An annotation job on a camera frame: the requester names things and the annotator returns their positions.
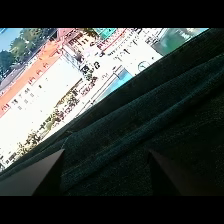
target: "dark cloth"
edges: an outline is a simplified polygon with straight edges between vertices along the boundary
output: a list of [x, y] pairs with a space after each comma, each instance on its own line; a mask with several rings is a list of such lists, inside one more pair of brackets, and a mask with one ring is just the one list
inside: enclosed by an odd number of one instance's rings
[[153, 195], [153, 149], [224, 189], [223, 40], [223, 29], [193, 38], [16, 161], [0, 181], [64, 148], [63, 195]]

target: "green water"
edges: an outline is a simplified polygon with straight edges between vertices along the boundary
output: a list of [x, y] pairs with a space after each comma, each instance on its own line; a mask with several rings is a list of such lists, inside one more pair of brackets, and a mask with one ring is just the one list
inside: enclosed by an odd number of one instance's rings
[[198, 28], [194, 32], [190, 33], [185, 28], [169, 28], [161, 40], [152, 47], [158, 53], [165, 56], [206, 29], [207, 28]]

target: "water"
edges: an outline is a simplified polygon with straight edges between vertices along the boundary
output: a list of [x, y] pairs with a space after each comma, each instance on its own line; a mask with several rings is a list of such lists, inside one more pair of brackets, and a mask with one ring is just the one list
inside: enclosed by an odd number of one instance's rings
[[19, 37], [23, 28], [8, 28], [4, 33], [0, 34], [0, 51], [9, 50], [13, 40]]
[[115, 81], [109, 86], [109, 88], [100, 96], [100, 98], [97, 100], [98, 102], [104, 99], [106, 96], [108, 96], [110, 93], [118, 89], [120, 86], [124, 85], [127, 81], [129, 81], [132, 78], [132, 75], [127, 71], [123, 70], [120, 75], [120, 79], [115, 79]]
[[162, 39], [152, 47], [165, 56], [207, 29], [198, 28], [194, 32], [188, 33], [185, 28], [169, 28]]

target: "blue water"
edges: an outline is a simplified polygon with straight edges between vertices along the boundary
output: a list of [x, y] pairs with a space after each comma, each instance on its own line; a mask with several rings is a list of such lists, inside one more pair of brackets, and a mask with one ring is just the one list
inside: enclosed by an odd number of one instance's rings
[[110, 87], [100, 96], [100, 98], [97, 100], [98, 102], [104, 99], [106, 96], [108, 96], [110, 93], [112, 93], [114, 90], [119, 88], [120, 86], [124, 85], [127, 81], [129, 81], [133, 76], [127, 72], [127, 70], [123, 70], [120, 75], [120, 79], [116, 79]]
[[10, 44], [13, 40], [19, 37], [19, 33], [23, 28], [7, 28], [7, 30], [0, 34], [0, 51], [9, 50]]

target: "roof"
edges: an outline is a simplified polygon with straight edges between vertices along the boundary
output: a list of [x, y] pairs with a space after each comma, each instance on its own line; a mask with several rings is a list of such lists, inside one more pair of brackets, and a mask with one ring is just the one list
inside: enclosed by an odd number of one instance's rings
[[48, 42], [44, 48], [41, 50], [38, 60], [26, 70], [8, 91], [6, 91], [2, 96], [0, 96], [0, 117], [4, 115], [3, 106], [10, 102], [13, 97], [30, 81], [30, 78], [34, 77], [38, 80], [41, 75], [43, 75], [60, 57], [61, 53], [55, 54], [60, 48], [61, 43], [52, 41]]
[[66, 36], [68, 33], [70, 33], [75, 28], [59, 28], [58, 29], [58, 39], [61, 39], [62, 37]]

